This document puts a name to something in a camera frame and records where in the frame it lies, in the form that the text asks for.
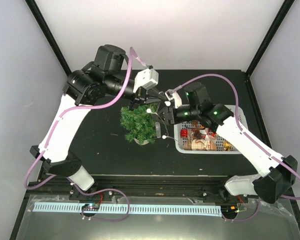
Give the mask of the small green christmas tree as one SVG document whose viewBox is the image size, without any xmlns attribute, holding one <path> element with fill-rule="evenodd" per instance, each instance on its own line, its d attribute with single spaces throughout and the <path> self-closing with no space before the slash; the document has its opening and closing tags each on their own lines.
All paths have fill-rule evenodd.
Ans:
<svg viewBox="0 0 300 240">
<path fill-rule="evenodd" d="M 155 120 L 153 115 L 147 110 L 156 113 L 158 105 L 156 103 L 141 105 L 130 110 L 128 106 L 120 109 L 120 125 L 127 131 L 124 138 L 139 145 L 153 144 L 157 138 Z"/>
</svg>

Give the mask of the white perforated plastic basket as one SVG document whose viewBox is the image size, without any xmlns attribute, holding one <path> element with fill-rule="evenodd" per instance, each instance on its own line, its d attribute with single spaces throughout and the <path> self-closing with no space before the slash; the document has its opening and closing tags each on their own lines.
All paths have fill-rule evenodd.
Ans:
<svg viewBox="0 0 300 240">
<path fill-rule="evenodd" d="M 230 109 L 233 113 L 235 113 L 235 105 L 225 105 L 228 109 Z M 240 123 L 248 129 L 248 124 L 246 121 L 245 114 L 242 110 L 242 108 L 238 107 L 238 118 Z M 174 139 L 176 139 L 175 148 L 177 151 L 179 151 L 182 154 L 211 154 L 211 155 L 236 155 L 241 154 L 235 147 L 231 147 L 229 150 L 224 150 L 224 141 L 225 139 L 221 136 L 217 135 L 215 137 L 215 140 L 213 140 L 216 144 L 216 150 L 188 150 L 184 148 L 184 144 L 188 142 L 187 138 L 181 137 L 181 131 L 182 130 L 190 130 L 191 128 L 194 128 L 194 125 L 190 122 L 182 122 L 179 124 L 176 124 L 174 127 Z"/>
</svg>

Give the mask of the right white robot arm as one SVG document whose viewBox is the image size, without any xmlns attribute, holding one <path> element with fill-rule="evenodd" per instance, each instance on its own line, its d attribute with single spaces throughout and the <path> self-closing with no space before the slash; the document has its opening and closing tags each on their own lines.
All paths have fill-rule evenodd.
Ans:
<svg viewBox="0 0 300 240">
<path fill-rule="evenodd" d="M 255 195 L 263 201 L 273 204 L 295 183 L 298 161 L 291 155 L 283 156 L 265 145 L 242 125 L 235 113 L 224 104 L 211 103 L 206 87 L 193 82 L 185 87 L 188 100 L 182 104 L 180 96 L 173 90 L 167 90 L 165 99 L 173 101 L 174 106 L 165 106 L 159 116 L 166 125 L 177 125 L 197 120 L 213 133 L 228 141 L 256 169 L 253 175 L 229 178 L 217 189 L 218 198 L 224 202 L 237 195 Z"/>
</svg>

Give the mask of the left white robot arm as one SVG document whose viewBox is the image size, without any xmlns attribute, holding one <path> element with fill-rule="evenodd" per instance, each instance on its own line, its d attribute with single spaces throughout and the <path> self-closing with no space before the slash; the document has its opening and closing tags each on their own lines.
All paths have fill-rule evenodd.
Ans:
<svg viewBox="0 0 300 240">
<path fill-rule="evenodd" d="M 158 83 L 158 72 L 133 48 L 126 53 L 114 45 L 100 46 L 93 61 L 68 75 L 54 120 L 34 150 L 33 166 L 42 161 L 49 179 L 69 178 L 85 199 L 93 199 L 98 192 L 95 181 L 70 152 L 81 123 L 91 110 L 109 108 L 120 98 L 130 100 L 132 108 L 166 101 L 155 90 Z"/>
</svg>

